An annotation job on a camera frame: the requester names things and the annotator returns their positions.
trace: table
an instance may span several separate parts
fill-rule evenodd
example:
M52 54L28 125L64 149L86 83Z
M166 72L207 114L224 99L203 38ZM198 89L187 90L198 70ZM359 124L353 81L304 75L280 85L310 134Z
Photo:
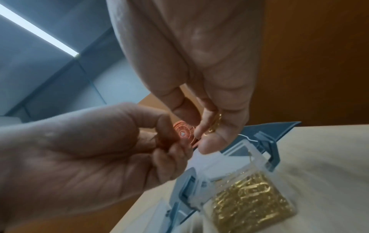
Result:
M298 194L298 214L261 232L368 231L369 125L296 127L277 144L277 171ZM111 233L121 233L161 198L169 200L174 183L145 192Z

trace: small copper object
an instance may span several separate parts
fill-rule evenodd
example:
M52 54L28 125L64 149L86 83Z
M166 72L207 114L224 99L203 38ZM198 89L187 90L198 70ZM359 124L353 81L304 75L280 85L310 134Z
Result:
M294 214L263 172L237 181L213 199L212 219L220 233L253 233Z
M214 133L216 129L219 127L221 120L222 114L219 114L219 116L214 120L213 124L210 126L208 133Z

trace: fluorescent light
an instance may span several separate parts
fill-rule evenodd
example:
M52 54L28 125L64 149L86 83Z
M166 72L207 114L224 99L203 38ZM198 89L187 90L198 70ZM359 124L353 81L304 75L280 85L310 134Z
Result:
M41 29L39 29L38 27L36 27L32 23L28 22L27 20L20 17L19 15L12 12L11 10L9 10L8 8L6 8L5 6L3 6L1 4L0 4L0 15L4 16L8 20L18 24L22 28L32 32L36 36L39 36L40 38L46 40L47 42L49 42L50 44L58 47L59 49L63 50L64 52L66 52L66 53L68 53L68 54L70 54L74 57L76 57L78 55L78 52L76 52L73 49L69 48L68 46L66 46L65 44L60 42L59 40L57 40L54 37L50 36L46 32L42 31Z

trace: hand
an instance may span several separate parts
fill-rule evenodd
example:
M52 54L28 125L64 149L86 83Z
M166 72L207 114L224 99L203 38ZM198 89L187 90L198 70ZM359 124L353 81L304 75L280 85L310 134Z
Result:
M126 57L146 85L201 138L203 154L225 148L249 119L258 72L264 0L107 0ZM204 107L184 97L186 84Z
M167 113L134 104L4 128L0 218L9 226L101 208L175 179L191 156Z

